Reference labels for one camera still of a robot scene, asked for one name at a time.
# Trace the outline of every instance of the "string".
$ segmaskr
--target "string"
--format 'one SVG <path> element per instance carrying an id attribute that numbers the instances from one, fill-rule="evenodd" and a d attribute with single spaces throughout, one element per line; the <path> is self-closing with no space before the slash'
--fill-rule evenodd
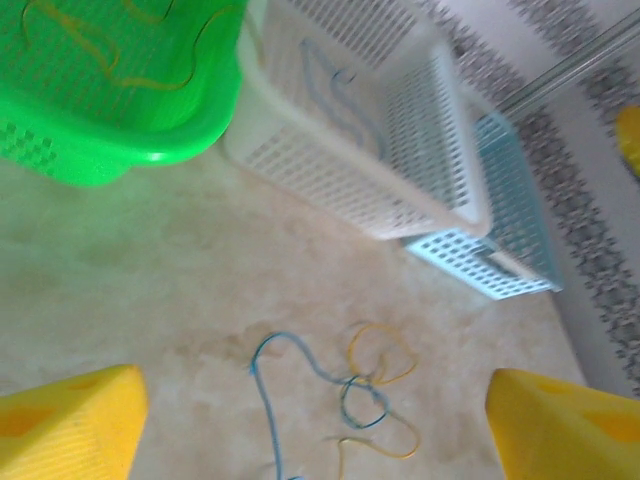
<path id="1" fill-rule="evenodd" d="M 393 336 L 394 340 L 400 340 L 399 345 L 405 349 L 405 351 L 407 352 L 407 354 L 414 360 L 414 365 L 407 370 L 406 372 L 404 372 L 403 374 L 397 375 L 389 380 L 384 380 L 385 384 L 388 385 L 390 383 L 393 383 L 395 381 L 400 380 L 401 378 L 404 378 L 405 376 L 407 376 L 409 373 L 411 373 L 413 371 L 413 369 L 415 368 L 416 363 L 416 354 L 413 353 L 413 351 L 411 350 L 411 348 L 408 346 L 408 344 L 402 339 L 402 336 L 392 327 L 389 327 L 387 325 L 382 325 L 382 324 L 369 324 L 366 325 L 365 327 L 363 327 L 357 334 L 356 336 L 353 338 L 353 340 L 351 341 L 351 344 L 349 345 L 349 350 L 348 350 L 348 357 L 349 357 L 349 363 L 356 365 L 355 362 L 353 361 L 353 351 L 355 350 L 355 345 L 358 343 L 359 339 L 361 338 L 362 334 L 372 328 L 376 328 L 376 329 L 380 329 L 383 330 L 386 333 L 389 333 Z M 309 365 L 311 366 L 311 369 L 314 371 L 314 373 L 316 375 L 318 375 L 320 378 L 322 378 L 323 380 L 329 382 L 329 383 L 333 383 L 335 385 L 340 385 L 342 386 L 341 392 L 340 392 L 340 413 L 342 416 L 342 420 L 352 429 L 355 430 L 365 430 L 365 429 L 369 429 L 375 425 L 378 425 L 379 423 L 381 423 L 385 418 L 392 417 L 394 418 L 396 421 L 402 423 L 403 425 L 405 425 L 413 434 L 414 438 L 415 438 L 415 446 L 407 453 L 403 453 L 403 454 L 398 454 L 395 452 L 391 452 L 387 449 L 384 449 L 378 445 L 376 445 L 375 443 L 373 443 L 372 441 L 365 439 L 365 438 L 358 438 L 358 437 L 344 437 L 341 438 L 340 440 L 338 440 L 338 450 L 339 450 L 339 478 L 340 480 L 344 479 L 344 449 L 343 449 L 343 445 L 346 443 L 355 443 L 355 444 L 360 444 L 366 447 L 371 448 L 372 450 L 385 455 L 387 457 L 390 458 L 395 458 L 395 459 L 407 459 L 411 456 L 413 456 L 415 454 L 415 452 L 418 450 L 418 448 L 420 447 L 421 444 L 421 438 L 420 438 L 420 433 L 418 432 L 418 430 L 411 424 L 409 423 L 407 420 L 405 420 L 403 417 L 401 417 L 398 413 L 396 413 L 395 411 L 393 411 L 390 407 L 390 402 L 389 399 L 386 395 L 384 395 L 380 390 L 378 390 L 377 388 L 375 388 L 374 386 L 374 381 L 380 382 L 383 381 L 382 378 L 384 376 L 384 371 L 382 372 L 382 375 L 378 374 L 376 375 L 374 372 L 373 377 L 371 378 L 370 376 L 365 376 L 362 373 L 356 373 L 355 370 L 353 370 L 352 368 L 352 375 L 347 377 L 347 378 L 337 378 L 332 376 L 331 374 L 327 373 L 325 370 L 323 370 L 322 368 L 320 368 L 320 366 L 318 365 L 315 357 L 313 356 L 311 350 L 309 349 L 309 347 L 304 343 L 304 341 L 298 337 L 297 335 L 291 333 L 291 332 L 275 332 L 272 333 L 270 335 L 268 335 L 258 346 L 258 348 L 256 349 L 252 359 L 251 359 L 251 365 L 250 365 L 250 373 L 251 375 L 253 375 L 255 377 L 256 380 L 256 385 L 258 387 L 258 392 L 260 394 L 260 397 L 262 399 L 262 402 L 265 406 L 265 410 L 266 410 L 266 414 L 267 414 L 267 420 L 269 423 L 269 430 L 271 433 L 271 443 L 272 443 L 272 447 L 273 447 L 273 452 L 274 452 L 274 458 L 275 458 L 275 465 L 276 465 L 276 478 L 277 480 L 285 480 L 285 476 L 284 476 L 284 464 L 283 464 L 283 460 L 282 460 L 282 451 L 281 451 L 281 446 L 280 446 L 280 439 L 278 436 L 278 430 L 277 430 L 277 425 L 276 425 L 276 420 L 275 420 L 275 415 L 273 412 L 273 407 L 271 405 L 271 402 L 269 400 L 269 396 L 264 384 L 264 380 L 262 379 L 262 375 L 260 373 L 260 369 L 259 369 L 259 365 L 258 365 L 258 360 L 260 358 L 260 355 L 262 354 L 262 351 L 264 350 L 264 348 L 274 339 L 279 338 L 279 337 L 283 337 L 289 341 L 291 341 L 292 343 L 294 343 L 298 349 L 303 353 L 303 355 L 305 356 L 307 362 L 309 363 Z M 383 365 L 383 370 L 386 370 L 386 359 L 381 356 L 380 359 L 380 363 Z M 359 388 L 362 390 L 367 391 L 370 395 L 372 400 L 374 401 L 374 403 L 380 405 L 380 407 L 382 408 L 382 414 L 376 418 L 375 420 L 369 422 L 369 423 L 363 423 L 360 422 L 359 420 L 357 420 L 357 418 L 355 418 L 355 416 L 353 416 L 349 410 L 347 409 L 347 399 L 348 399 L 348 395 L 349 392 L 351 390 L 351 388 Z M 291 477 L 289 480 L 296 480 L 296 479 L 302 479 L 302 477 Z"/>
<path id="2" fill-rule="evenodd" d="M 160 23 L 164 19 L 167 18 L 169 12 L 173 8 L 174 0 L 171 1 L 169 7 L 167 8 L 165 14 L 162 17 L 152 16 L 142 12 L 138 7 L 136 7 L 131 0 L 124 0 L 125 6 L 130 10 L 134 17 L 138 17 L 138 19 L 142 18 L 142 21 L 147 23 Z M 197 46 L 200 38 L 205 33 L 207 28 L 220 16 L 232 12 L 232 11 L 240 11 L 244 12 L 244 9 L 238 5 L 227 5 L 218 9 L 214 12 L 211 17 L 202 25 L 196 38 L 193 42 L 191 48 L 191 71 L 187 78 L 178 83 L 169 83 L 169 82 L 159 82 L 157 80 L 146 78 L 146 77 L 123 77 L 118 78 L 113 75 L 113 71 L 118 65 L 121 56 L 120 48 L 109 39 L 107 35 L 105 35 L 100 29 L 94 27 L 87 22 L 75 18 L 71 15 L 60 12 L 55 5 L 53 5 L 49 0 L 28 0 L 22 11 L 22 19 L 21 19 L 21 30 L 23 36 L 25 38 L 27 48 L 31 46 L 31 41 L 29 39 L 28 29 L 26 17 L 27 13 L 32 7 L 38 7 L 41 9 L 43 13 L 48 15 L 52 20 L 56 21 L 68 34 L 69 36 L 90 56 L 92 56 L 98 63 L 100 69 L 103 74 L 107 77 L 109 82 L 117 87 L 127 88 L 127 87 L 137 87 L 137 88 L 147 88 L 151 90 L 160 90 L 160 91 L 174 91 L 179 90 L 193 79 L 196 73 L 196 63 L 197 63 Z M 249 31 L 249 35 L 251 36 L 254 45 L 256 46 L 256 50 L 258 51 L 258 56 L 260 61 L 264 61 L 264 52 L 262 50 L 262 44 L 259 41 L 259 35 L 257 32 L 257 27 L 255 23 L 251 19 L 251 17 L 247 14 L 244 16 L 244 20 L 247 22 L 247 27 Z M 95 37 L 101 38 L 105 40 L 109 46 L 110 54 L 112 54 L 113 60 L 110 62 L 107 57 L 100 51 L 98 47 L 95 46 L 91 42 L 91 40 L 85 38 L 83 36 L 82 31 L 86 33 L 92 34 Z"/>
<path id="3" fill-rule="evenodd" d="M 145 12 L 144 10 L 142 10 L 135 3 L 133 3 L 133 0 L 122 0 L 122 3 L 124 7 L 127 10 L 129 10 L 129 13 L 131 14 L 132 17 L 137 17 L 138 20 L 145 23 L 158 24 L 158 23 L 162 23 L 167 19 L 167 17 L 169 16 L 169 12 L 171 12 L 171 9 L 175 4 L 175 0 L 171 0 L 171 2 L 169 3 L 169 6 L 164 12 L 164 15 L 151 15 Z"/>
<path id="4" fill-rule="evenodd" d="M 365 376 L 365 374 L 360 369 L 360 366 L 356 363 L 355 350 L 362 336 L 370 330 L 381 330 L 387 335 L 391 336 L 393 340 L 408 354 L 412 362 L 411 366 L 407 370 L 405 370 L 403 373 L 400 373 L 395 377 L 385 380 L 384 375 L 386 373 L 387 362 L 386 362 L 386 355 L 382 353 L 379 359 L 379 365 L 381 366 L 380 368 L 381 371 L 377 376 L 375 376 L 375 378 L 371 379 L 372 385 L 379 385 L 379 386 L 389 385 L 393 382 L 397 382 L 398 380 L 403 379 L 407 375 L 410 375 L 416 369 L 416 367 L 418 366 L 418 355 L 411 350 L 411 347 L 405 341 L 402 335 L 400 335 L 400 332 L 398 332 L 398 330 L 396 330 L 395 328 L 389 325 L 386 325 L 384 323 L 370 323 L 362 327 L 358 331 L 358 333 L 355 334 L 355 336 L 349 343 L 349 347 L 347 348 L 347 361 L 349 362 L 349 368 L 351 369 L 351 373 L 353 375 L 357 375 L 359 377 Z"/>
<path id="5" fill-rule="evenodd" d="M 305 84 L 309 96 L 316 105 L 329 117 L 342 130 L 349 132 L 355 139 L 358 147 L 363 146 L 364 138 L 362 133 L 355 125 L 347 123 L 338 115 L 333 107 L 327 102 L 324 97 L 315 88 L 313 74 L 311 72 L 310 57 L 313 56 L 322 70 L 330 77 L 329 88 L 335 99 L 342 103 L 353 115 L 365 126 L 365 128 L 375 138 L 378 146 L 378 156 L 383 159 L 387 155 L 387 146 L 380 132 L 380 129 L 375 125 L 369 116 L 354 102 L 352 101 L 340 88 L 340 85 L 349 85 L 355 78 L 355 75 L 350 78 L 346 78 L 344 68 L 338 69 L 331 62 L 331 60 L 325 55 L 320 47 L 310 38 L 304 38 L 299 44 L 300 52 L 302 55 L 302 73 L 304 76 Z"/>
<path id="6" fill-rule="evenodd" d="M 418 429 L 413 426 L 410 422 L 408 422 L 407 420 L 405 420 L 403 417 L 401 417 L 398 413 L 396 413 L 393 410 L 390 410 L 388 413 L 389 417 L 394 418 L 395 420 L 397 420 L 398 422 L 400 422 L 402 425 L 406 426 L 410 431 L 411 434 L 414 437 L 414 446 L 411 448 L 411 450 L 409 450 L 407 453 L 395 453 L 392 452 L 390 450 L 387 450 L 386 448 L 382 448 L 378 445 L 376 445 L 375 443 L 373 443 L 371 440 L 366 439 L 366 438 L 359 438 L 359 437 L 343 437 L 340 440 L 338 440 L 338 451 L 339 451 L 339 460 L 338 460 L 338 479 L 339 480 L 344 480 L 345 476 L 344 476 L 344 472 L 345 472 L 345 452 L 344 452 L 344 448 L 343 445 L 346 443 L 355 443 L 357 445 L 362 445 L 365 447 L 368 447 L 370 449 L 372 449 L 374 452 L 377 452 L 381 455 L 384 455 L 385 457 L 389 457 L 389 458 L 394 458 L 396 460 L 406 460 L 408 458 L 411 458 L 413 455 L 415 455 L 415 453 L 418 451 L 418 449 L 420 448 L 420 445 L 422 444 L 422 438 L 420 436 L 420 432 L 418 431 Z"/>

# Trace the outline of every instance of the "blue string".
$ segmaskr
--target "blue string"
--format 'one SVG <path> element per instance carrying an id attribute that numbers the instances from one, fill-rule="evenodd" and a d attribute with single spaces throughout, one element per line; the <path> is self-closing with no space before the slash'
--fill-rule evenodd
<path id="1" fill-rule="evenodd" d="M 339 115 L 335 113 L 333 107 L 322 97 L 322 95 L 316 90 L 313 82 L 313 74 L 311 73 L 310 54 L 312 54 L 318 61 L 320 67 L 331 78 L 329 87 L 331 93 L 336 100 L 347 107 L 355 117 L 365 126 L 367 130 L 376 139 L 378 145 L 378 156 L 383 159 L 387 154 L 387 146 L 382 133 L 375 125 L 369 116 L 355 103 L 353 102 L 340 88 L 339 85 L 349 85 L 355 75 L 351 78 L 345 78 L 345 69 L 338 69 L 335 67 L 331 60 L 324 54 L 320 47 L 310 38 L 305 38 L 300 42 L 300 50 L 302 52 L 302 68 L 304 73 L 304 80 L 309 91 L 311 99 L 320 107 L 320 109 L 329 117 L 331 121 L 337 124 L 342 130 L 346 130 L 351 133 L 355 138 L 358 147 L 362 148 L 364 145 L 364 137 L 358 128 L 350 123 L 345 122 Z"/>
<path id="2" fill-rule="evenodd" d="M 278 436 L 278 429 L 276 426 L 276 419 L 273 413 L 273 407 L 271 406 L 271 401 L 269 400 L 269 395 L 267 394 L 267 389 L 264 385 L 264 381 L 262 380 L 262 375 L 260 374 L 260 369 L 258 368 L 258 359 L 262 354 L 262 351 L 267 346 L 269 342 L 272 340 L 283 337 L 287 340 L 293 342 L 300 351 L 304 354 L 309 365 L 311 365 L 311 369 L 314 371 L 316 375 L 318 375 L 323 380 L 333 383 L 334 385 L 340 385 L 343 388 L 342 393 L 340 394 L 340 413 L 342 415 L 342 420 L 351 428 L 355 430 L 364 430 L 366 428 L 371 428 L 374 425 L 377 425 L 385 417 L 389 414 L 391 410 L 391 406 L 389 404 L 389 398 L 376 389 L 371 383 L 369 379 L 365 377 L 361 377 L 360 375 L 354 375 L 348 378 L 337 378 L 333 377 L 331 374 L 327 373 L 325 370 L 320 368 L 318 362 L 316 361 L 313 353 L 307 346 L 304 341 L 291 332 L 274 332 L 268 335 L 262 343 L 258 346 L 255 353 L 253 354 L 253 358 L 251 359 L 251 365 L 249 367 L 249 372 L 256 379 L 256 385 L 258 386 L 258 392 L 260 392 L 260 397 L 262 398 L 262 403 L 264 403 L 264 408 L 267 412 L 267 420 L 269 421 L 269 430 L 271 431 L 271 443 L 273 445 L 273 455 L 275 457 L 276 464 L 276 479 L 277 480 L 285 480 L 284 476 L 284 464 L 282 461 L 282 450 L 280 448 L 280 438 Z M 349 413 L 346 407 L 347 398 L 349 396 L 349 392 L 351 388 L 359 388 L 361 390 L 365 390 L 369 392 L 371 398 L 374 402 L 380 404 L 383 409 L 383 413 L 369 423 L 361 423 L 358 421 L 352 414 Z M 289 480 L 302 480 L 303 477 L 291 477 Z"/>

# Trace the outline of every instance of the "laundry basket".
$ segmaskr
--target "laundry basket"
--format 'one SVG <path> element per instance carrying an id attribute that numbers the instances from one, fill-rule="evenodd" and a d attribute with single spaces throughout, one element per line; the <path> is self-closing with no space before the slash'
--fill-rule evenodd
<path id="1" fill-rule="evenodd" d="M 444 230 L 405 239 L 407 250 L 493 299 L 560 290 L 562 278 L 516 132 L 493 112 L 476 123 L 476 137 L 493 210 L 491 232 L 478 237 Z"/>
<path id="2" fill-rule="evenodd" d="M 402 0 L 253 0 L 223 145 L 233 160 L 376 238 L 490 212 L 447 43 Z"/>
<path id="3" fill-rule="evenodd" d="M 193 157 L 229 124 L 246 0 L 0 0 L 0 157 L 75 185 Z"/>

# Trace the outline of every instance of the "yellow wire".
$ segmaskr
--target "yellow wire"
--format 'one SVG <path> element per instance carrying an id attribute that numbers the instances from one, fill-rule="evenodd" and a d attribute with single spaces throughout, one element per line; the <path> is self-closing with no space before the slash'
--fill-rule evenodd
<path id="1" fill-rule="evenodd" d="M 396 328 L 386 325 L 384 323 L 370 323 L 362 327 L 358 331 L 358 333 L 355 334 L 355 336 L 349 343 L 349 348 L 347 349 L 347 361 L 349 362 L 349 368 L 353 375 L 359 375 L 361 377 L 367 376 L 365 373 L 362 372 L 362 370 L 360 369 L 360 367 L 358 366 L 355 360 L 355 350 L 358 342 L 362 338 L 362 335 L 368 332 L 369 330 L 381 330 L 386 334 L 388 334 L 389 336 L 391 336 L 393 340 L 407 353 L 407 356 L 412 361 L 411 366 L 407 370 L 405 370 L 403 373 L 400 373 L 395 377 L 385 380 L 384 375 L 386 373 L 386 363 L 387 363 L 386 356 L 384 353 L 380 354 L 378 364 L 382 367 L 380 369 L 381 372 L 377 376 L 375 376 L 374 374 L 374 376 L 370 379 L 370 383 L 372 385 L 389 385 L 393 382 L 397 382 L 398 380 L 401 380 L 407 375 L 410 375 L 416 369 L 416 367 L 418 366 L 418 355 L 411 349 L 411 347 L 402 337 L 400 332 Z"/>
<path id="2" fill-rule="evenodd" d="M 418 451 L 418 449 L 422 445 L 422 438 L 420 437 L 420 432 L 418 431 L 418 429 L 412 423 L 410 423 L 407 420 L 405 420 L 403 417 L 401 417 L 398 413 L 394 412 L 393 410 L 391 410 L 389 412 L 389 416 L 393 417 L 398 422 L 402 423 L 404 426 L 406 426 L 411 431 L 411 433 L 413 434 L 413 437 L 415 438 L 415 443 L 414 443 L 413 448 L 411 450 L 409 450 L 407 453 L 395 453 L 395 452 L 391 452 L 390 450 L 387 450 L 385 448 L 382 448 L 379 445 L 376 445 L 371 440 L 366 439 L 366 438 L 343 437 L 340 440 L 338 440 L 338 450 L 340 451 L 340 460 L 338 462 L 338 478 L 339 478 L 339 480 L 344 480 L 344 471 L 345 471 L 344 457 L 345 457 L 345 452 L 344 452 L 343 445 L 345 443 L 351 442 L 351 443 L 355 443 L 355 444 L 358 444 L 358 445 L 364 445 L 365 447 L 368 447 L 368 448 L 372 449 L 373 451 L 378 452 L 381 455 L 384 455 L 385 457 L 394 458 L 396 460 L 406 460 L 408 458 L 413 457 L 413 455 L 415 455 L 415 453 Z"/>
<path id="3" fill-rule="evenodd" d="M 122 0 L 122 3 L 124 5 L 124 8 L 129 10 L 129 13 L 132 17 L 137 17 L 141 22 L 158 24 L 162 23 L 169 16 L 169 12 L 171 12 L 175 0 L 171 0 L 169 6 L 167 7 L 167 10 L 164 12 L 164 15 L 151 15 L 142 10 L 135 3 L 133 3 L 133 0 Z"/>
<path id="4" fill-rule="evenodd" d="M 359 375 L 361 377 L 366 378 L 367 376 L 365 374 L 362 373 L 362 371 L 360 370 L 360 367 L 358 366 L 358 364 L 356 363 L 355 359 L 354 359 L 354 355 L 355 355 L 355 349 L 356 346 L 358 344 L 358 342 L 360 341 L 360 339 L 362 338 L 362 335 L 370 330 L 381 330 L 384 333 L 388 334 L 389 336 L 391 336 L 393 338 L 393 340 L 406 352 L 406 354 L 409 356 L 409 358 L 411 358 L 412 360 L 412 364 L 411 366 L 404 371 L 403 373 L 396 375 L 395 377 L 392 377 L 390 379 L 385 379 L 385 373 L 386 373 L 386 368 L 387 368 L 387 360 L 386 360 L 386 356 L 384 353 L 382 353 L 378 359 L 378 366 L 376 367 L 376 370 L 374 370 L 373 374 L 370 375 L 368 383 L 370 383 L 371 385 L 390 385 L 394 382 L 397 382 L 398 380 L 406 377 L 407 375 L 411 374 L 416 367 L 418 366 L 418 355 L 411 349 L 411 347 L 409 346 L 409 344 L 404 340 L 404 338 L 402 337 L 402 335 L 400 334 L 400 332 L 389 325 L 385 325 L 382 323 L 370 323 L 368 325 L 365 325 L 364 327 L 362 327 L 353 337 L 353 339 L 351 340 L 351 342 L 349 343 L 349 347 L 347 349 L 347 360 L 349 362 L 349 368 L 351 370 L 351 374 L 352 375 Z M 363 445 L 365 447 L 368 447 L 372 450 L 374 450 L 375 452 L 384 455 L 385 457 L 389 457 L 389 458 L 394 458 L 397 460 L 406 460 L 407 458 L 412 457 L 420 448 L 421 444 L 422 444 L 422 438 L 420 436 L 420 432 L 418 431 L 418 429 L 409 421 L 407 421 L 406 419 L 404 419 L 402 416 L 400 416 L 400 414 L 398 414 L 397 412 L 391 410 L 389 411 L 389 416 L 394 418 L 396 421 L 402 423 L 404 426 L 406 426 L 411 433 L 413 434 L 413 437 L 415 439 L 415 443 L 414 446 L 411 450 L 409 450 L 409 452 L 407 453 L 395 453 L 392 452 L 390 450 L 387 450 L 385 448 L 380 447 L 379 445 L 376 445 L 375 443 L 373 443 L 371 440 L 366 439 L 366 438 L 359 438 L 359 437 L 343 437 L 340 440 L 338 440 L 338 453 L 339 453 L 339 462 L 338 462 L 338 478 L 339 480 L 344 480 L 345 478 L 345 451 L 344 451 L 344 445 L 346 443 L 355 443 L 358 445 Z"/>
<path id="5" fill-rule="evenodd" d="M 162 20 L 164 20 L 169 14 L 169 12 L 171 11 L 174 4 L 174 0 L 172 0 L 171 3 L 169 4 L 169 7 L 165 15 L 158 21 L 158 18 L 160 17 L 153 18 L 153 16 L 145 14 L 138 7 L 136 7 L 131 2 L 131 0 L 123 0 L 123 1 L 125 2 L 125 7 L 130 9 L 130 12 L 136 12 L 133 14 L 133 16 L 137 16 L 138 19 L 143 18 L 142 21 L 151 22 L 151 23 L 159 23 Z M 26 16 L 29 10 L 34 6 L 39 7 L 43 13 L 47 14 L 52 20 L 58 22 L 60 26 L 69 34 L 69 36 L 83 50 L 85 50 L 89 55 L 95 58 L 103 74 L 107 77 L 107 79 L 113 85 L 122 87 L 122 88 L 137 87 L 137 88 L 148 88 L 151 90 L 160 90 L 160 91 L 179 90 L 185 87 L 186 85 L 188 85 L 196 73 L 196 47 L 198 45 L 198 41 L 200 40 L 200 37 L 204 34 L 204 32 L 207 30 L 209 25 L 211 25 L 211 23 L 213 23 L 213 21 L 216 20 L 218 17 L 226 13 L 229 13 L 231 11 L 235 10 L 241 13 L 244 12 L 244 9 L 238 5 L 227 5 L 225 7 L 218 9 L 216 12 L 214 12 L 213 15 L 209 17 L 209 19 L 205 22 L 205 24 L 200 28 L 200 31 L 198 32 L 198 35 L 196 36 L 196 39 L 193 43 L 192 50 L 191 50 L 191 73 L 182 82 L 168 83 L 168 82 L 159 82 L 157 80 L 146 78 L 146 77 L 124 77 L 124 78 L 115 77 L 113 75 L 113 70 L 116 68 L 120 60 L 120 53 L 121 53 L 118 46 L 114 42 L 112 42 L 109 39 L 109 37 L 105 35 L 100 29 L 84 22 L 83 20 L 80 20 L 79 18 L 75 18 L 60 12 L 57 9 L 57 7 L 53 5 L 49 0 L 28 0 L 27 4 L 25 5 L 25 8 L 22 11 L 21 29 L 25 37 L 25 41 L 27 43 L 27 48 L 30 47 L 31 42 L 29 40 L 29 35 L 27 30 Z M 261 62 L 264 62 L 264 52 L 262 50 L 262 44 L 259 40 L 257 27 L 255 26 L 253 20 L 249 17 L 248 14 L 245 15 L 245 19 L 249 29 L 249 34 L 252 37 L 252 40 L 258 50 L 259 60 Z M 111 62 L 109 62 L 109 60 L 105 57 L 105 55 L 102 53 L 102 51 L 100 51 L 98 47 L 96 47 L 89 39 L 83 36 L 82 30 L 84 30 L 89 34 L 93 34 L 94 36 L 97 36 L 99 38 L 102 38 L 103 40 L 106 40 L 106 43 L 109 45 L 110 53 L 113 54 L 113 60 Z"/>

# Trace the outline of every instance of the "patterned wall tile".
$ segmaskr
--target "patterned wall tile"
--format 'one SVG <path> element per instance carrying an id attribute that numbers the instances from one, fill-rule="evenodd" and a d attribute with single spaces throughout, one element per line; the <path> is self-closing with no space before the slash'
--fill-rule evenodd
<path id="1" fill-rule="evenodd" d="M 509 0 L 509 5 L 518 10 L 558 55 L 574 53 L 600 33 L 594 15 L 583 0 Z M 581 82 L 609 136 L 614 135 L 613 125 L 620 109 L 640 101 L 638 84 L 632 77 L 631 69 L 617 58 Z M 620 160 L 636 178 L 624 159 Z"/>
<path id="2" fill-rule="evenodd" d="M 509 0 L 525 21 L 561 56 L 598 35 L 595 16 L 582 0 Z"/>
<path id="3" fill-rule="evenodd" d="M 459 57 L 461 74 L 484 95 L 499 102 L 525 84 L 524 77 L 498 51 L 439 0 L 417 3 L 449 36 Z M 597 34 L 593 16 L 579 0 L 510 0 L 510 4 L 530 24 L 539 26 L 540 34 L 560 55 L 574 52 Z M 549 14 L 555 17 L 545 20 Z M 621 97 L 636 98 L 635 93 L 629 93 L 633 92 L 629 70 L 621 68 L 623 71 L 609 68 L 585 81 L 586 91 L 609 126 L 614 112 L 623 103 Z M 625 374 L 635 395 L 640 397 L 639 289 L 626 267 L 625 255 L 617 247 L 580 167 L 547 110 L 541 108 L 516 126 L 538 185 L 578 265 L 593 306 L 607 325 Z"/>
<path id="4" fill-rule="evenodd" d="M 497 50 L 437 0 L 416 2 L 449 37 L 461 75 L 492 101 L 499 103 L 525 85 L 525 80 Z"/>
<path id="5" fill-rule="evenodd" d="M 610 136 L 614 135 L 613 127 L 620 109 L 631 104 L 640 105 L 638 81 L 631 68 L 619 58 L 596 70 L 581 85 Z"/>

